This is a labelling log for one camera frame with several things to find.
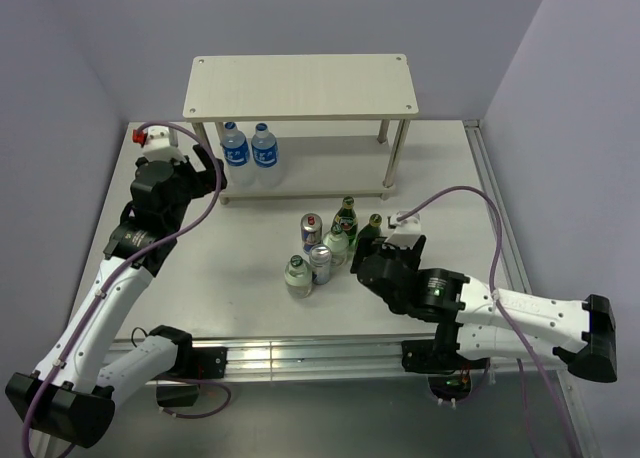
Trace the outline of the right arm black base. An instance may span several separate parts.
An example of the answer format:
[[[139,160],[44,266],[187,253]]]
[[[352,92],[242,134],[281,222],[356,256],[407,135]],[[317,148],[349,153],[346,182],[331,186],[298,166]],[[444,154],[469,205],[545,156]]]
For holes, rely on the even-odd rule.
[[[489,358],[467,359],[456,348],[436,347],[436,340],[401,342],[401,365],[405,372],[428,377],[428,389],[439,407],[456,409],[474,393],[473,371],[481,371],[478,385],[487,378]]]

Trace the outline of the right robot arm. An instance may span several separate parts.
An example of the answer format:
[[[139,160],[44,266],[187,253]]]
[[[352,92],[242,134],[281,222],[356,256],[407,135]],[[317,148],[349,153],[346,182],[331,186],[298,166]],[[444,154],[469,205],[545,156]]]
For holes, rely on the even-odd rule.
[[[443,268],[423,269],[426,239],[399,247],[385,238],[359,241],[351,265],[360,284],[396,315],[436,327],[433,337],[401,344],[402,366],[418,374],[482,369],[490,360],[561,364],[596,383],[617,380],[616,323],[608,298],[558,300],[507,289]]]

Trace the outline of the energy drink can red tab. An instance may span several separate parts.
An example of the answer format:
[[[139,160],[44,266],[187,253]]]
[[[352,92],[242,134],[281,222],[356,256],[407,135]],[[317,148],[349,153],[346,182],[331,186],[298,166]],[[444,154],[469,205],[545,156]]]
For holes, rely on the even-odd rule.
[[[315,213],[305,214],[300,221],[302,249],[309,254],[311,249],[322,242],[323,222]]]

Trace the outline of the energy drink can silver top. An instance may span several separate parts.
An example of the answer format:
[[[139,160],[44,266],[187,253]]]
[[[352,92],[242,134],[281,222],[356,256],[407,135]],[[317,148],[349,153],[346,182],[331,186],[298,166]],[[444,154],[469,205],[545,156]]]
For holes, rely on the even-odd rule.
[[[309,252],[313,283],[324,285],[331,278],[331,250],[323,244],[317,244]]]

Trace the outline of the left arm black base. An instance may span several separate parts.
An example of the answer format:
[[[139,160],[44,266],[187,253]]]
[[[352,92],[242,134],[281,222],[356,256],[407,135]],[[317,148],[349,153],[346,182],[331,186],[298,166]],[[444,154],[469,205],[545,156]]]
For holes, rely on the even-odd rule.
[[[162,381],[178,378],[178,384],[156,386],[156,402],[163,408],[192,407],[200,394],[200,384],[187,384],[183,379],[217,380],[224,376],[227,363],[226,347],[195,347],[187,361],[160,375]]]

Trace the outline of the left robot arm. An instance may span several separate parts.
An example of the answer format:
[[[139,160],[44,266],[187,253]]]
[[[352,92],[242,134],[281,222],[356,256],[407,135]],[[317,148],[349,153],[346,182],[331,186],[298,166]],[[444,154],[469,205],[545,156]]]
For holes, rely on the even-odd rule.
[[[116,409],[148,381],[189,377],[192,336],[160,325],[125,356],[104,359],[131,308],[157,277],[179,236],[190,203],[226,186],[221,161],[202,145],[196,170],[177,149],[146,154],[136,163],[131,199],[103,251],[85,300],[50,352],[29,374],[14,373],[5,395],[23,422],[22,447],[39,431],[70,447],[90,448],[109,428]]]

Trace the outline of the green Perrier bottle yellow label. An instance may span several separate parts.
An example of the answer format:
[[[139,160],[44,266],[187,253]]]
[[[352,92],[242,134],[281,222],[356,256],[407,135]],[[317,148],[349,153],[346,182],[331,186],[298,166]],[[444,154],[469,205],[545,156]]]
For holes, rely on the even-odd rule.
[[[371,214],[368,223],[358,232],[355,242],[355,250],[370,245],[381,236],[382,216],[378,213]]]

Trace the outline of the clear soda water bottle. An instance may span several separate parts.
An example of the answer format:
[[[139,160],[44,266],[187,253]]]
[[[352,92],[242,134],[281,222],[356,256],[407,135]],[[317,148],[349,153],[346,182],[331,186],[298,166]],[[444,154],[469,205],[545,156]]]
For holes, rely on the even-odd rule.
[[[331,252],[331,268],[341,267],[347,259],[349,248],[349,238],[341,225],[334,223],[324,235],[322,243]]]
[[[313,287],[312,270],[300,255],[293,255],[284,270],[287,291],[293,298],[303,299],[310,295]]]

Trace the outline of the green Perrier bottle red label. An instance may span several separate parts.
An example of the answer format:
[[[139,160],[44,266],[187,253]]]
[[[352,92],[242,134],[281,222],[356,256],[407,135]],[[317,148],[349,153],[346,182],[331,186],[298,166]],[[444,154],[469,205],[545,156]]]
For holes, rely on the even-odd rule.
[[[340,209],[334,216],[334,222],[346,233],[350,246],[354,245],[358,234],[358,218],[354,205],[355,199],[352,196],[344,197]]]

